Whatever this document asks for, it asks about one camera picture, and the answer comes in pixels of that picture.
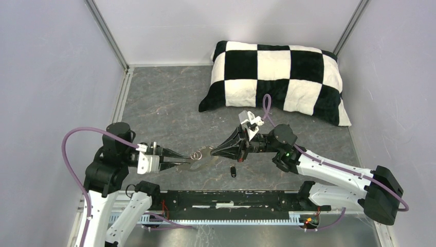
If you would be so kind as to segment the black key tag white label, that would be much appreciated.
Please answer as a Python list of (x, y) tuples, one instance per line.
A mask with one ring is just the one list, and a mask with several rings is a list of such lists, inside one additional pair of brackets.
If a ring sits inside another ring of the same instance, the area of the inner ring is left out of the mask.
[(237, 169), (235, 166), (230, 167), (230, 174), (232, 178), (235, 178), (237, 176)]

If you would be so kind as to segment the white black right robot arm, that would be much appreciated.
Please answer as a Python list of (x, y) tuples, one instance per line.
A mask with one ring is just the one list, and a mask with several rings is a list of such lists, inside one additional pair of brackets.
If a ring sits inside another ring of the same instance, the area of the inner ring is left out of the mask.
[(408, 206), (400, 207), (405, 205), (404, 191), (387, 167), (371, 170), (346, 165), (298, 146), (296, 141), (289, 125), (277, 125), (267, 134), (251, 134), (249, 127), (239, 125), (211, 155), (243, 162), (250, 153), (274, 153), (272, 162), (283, 172), (328, 182), (303, 183), (297, 195), (297, 204), (303, 210), (314, 206), (361, 210), (384, 225), (393, 225), (397, 213), (408, 210)]

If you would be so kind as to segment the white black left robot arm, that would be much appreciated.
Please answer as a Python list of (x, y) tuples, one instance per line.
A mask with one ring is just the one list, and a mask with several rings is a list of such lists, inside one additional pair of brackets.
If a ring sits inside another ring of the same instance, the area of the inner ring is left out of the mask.
[[(84, 182), (78, 179), (66, 155), (68, 138), (79, 131), (102, 134), (102, 146), (86, 168)], [(105, 130), (78, 127), (64, 136), (61, 145), (64, 162), (85, 200), (76, 246), (123, 246), (139, 218), (149, 209), (157, 209), (161, 205), (159, 185), (142, 181), (136, 185), (127, 209), (107, 229), (129, 167), (136, 167), (138, 174), (145, 174), (188, 164), (190, 160), (189, 156), (163, 148), (155, 142), (150, 145), (134, 144), (135, 136), (125, 122), (112, 123)]]

